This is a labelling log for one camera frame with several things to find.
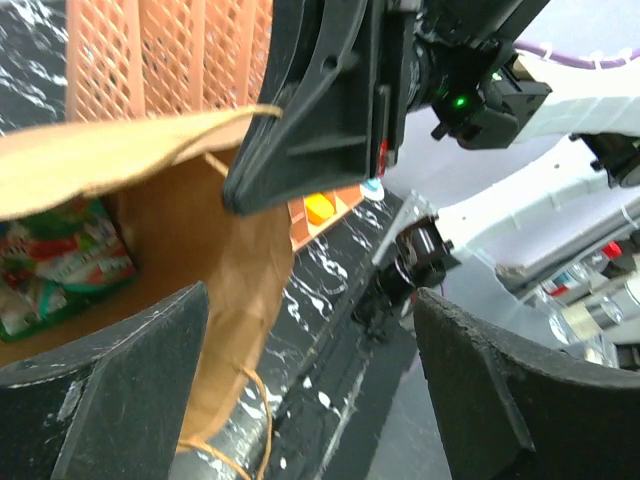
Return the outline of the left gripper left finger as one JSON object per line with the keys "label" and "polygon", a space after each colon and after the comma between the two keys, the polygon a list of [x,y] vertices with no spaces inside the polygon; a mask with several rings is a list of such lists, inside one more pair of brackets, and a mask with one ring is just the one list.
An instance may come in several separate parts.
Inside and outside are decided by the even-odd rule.
{"label": "left gripper left finger", "polygon": [[3,367],[2,478],[168,478],[208,313],[197,283]]}

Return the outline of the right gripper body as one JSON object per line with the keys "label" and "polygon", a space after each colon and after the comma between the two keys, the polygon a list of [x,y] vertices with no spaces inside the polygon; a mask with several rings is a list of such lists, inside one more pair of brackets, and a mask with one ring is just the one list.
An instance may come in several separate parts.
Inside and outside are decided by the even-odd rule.
{"label": "right gripper body", "polygon": [[432,109],[440,140],[478,129],[481,83],[500,57],[498,1],[376,1],[378,74],[370,173],[382,175],[403,143],[406,116]]}

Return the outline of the brown paper bag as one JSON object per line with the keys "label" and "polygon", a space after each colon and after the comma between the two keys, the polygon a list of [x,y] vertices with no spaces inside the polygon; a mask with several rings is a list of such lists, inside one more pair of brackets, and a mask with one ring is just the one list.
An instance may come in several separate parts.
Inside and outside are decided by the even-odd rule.
{"label": "brown paper bag", "polygon": [[67,123],[1,140],[1,223],[74,199],[98,199],[137,275],[81,313],[19,341],[1,341],[1,370],[144,311],[201,283],[209,313],[176,453],[218,460],[260,479],[213,447],[256,371],[293,266],[285,206],[248,217],[222,191],[250,118],[271,106],[177,117]]}

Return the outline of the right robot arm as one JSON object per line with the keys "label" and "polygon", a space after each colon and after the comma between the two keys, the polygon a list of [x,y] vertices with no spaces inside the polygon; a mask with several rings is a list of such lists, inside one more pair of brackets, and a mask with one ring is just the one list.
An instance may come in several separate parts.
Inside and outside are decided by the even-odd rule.
{"label": "right robot arm", "polygon": [[639,58],[574,67],[527,57],[517,37],[540,1],[277,1],[255,119],[223,185],[230,211],[383,175],[408,113],[467,150],[557,134],[550,151],[473,198],[401,230],[395,259],[354,311],[370,324],[440,284],[489,239],[567,200],[639,182]]}

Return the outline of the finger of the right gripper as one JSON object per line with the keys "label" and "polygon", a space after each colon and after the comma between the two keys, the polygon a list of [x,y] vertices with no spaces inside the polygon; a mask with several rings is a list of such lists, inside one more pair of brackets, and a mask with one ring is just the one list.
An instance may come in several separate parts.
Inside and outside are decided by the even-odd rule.
{"label": "finger of the right gripper", "polygon": [[379,33],[377,1],[273,3],[258,101],[282,114],[251,121],[223,186],[230,211],[250,215],[374,172]]}

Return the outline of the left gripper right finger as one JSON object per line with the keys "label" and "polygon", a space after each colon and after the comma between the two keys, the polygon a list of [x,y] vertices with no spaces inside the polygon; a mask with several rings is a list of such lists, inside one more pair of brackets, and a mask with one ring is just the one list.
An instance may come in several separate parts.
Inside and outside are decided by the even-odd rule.
{"label": "left gripper right finger", "polygon": [[542,346],[428,289],[414,325],[452,478],[638,478],[638,374]]}

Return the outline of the pink plastic desk organizer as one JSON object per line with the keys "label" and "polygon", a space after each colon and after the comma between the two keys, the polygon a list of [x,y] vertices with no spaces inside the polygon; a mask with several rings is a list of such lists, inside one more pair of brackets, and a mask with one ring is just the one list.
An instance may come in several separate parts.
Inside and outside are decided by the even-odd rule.
{"label": "pink plastic desk organizer", "polygon": [[269,1],[67,2],[67,119],[256,103],[271,9]]}

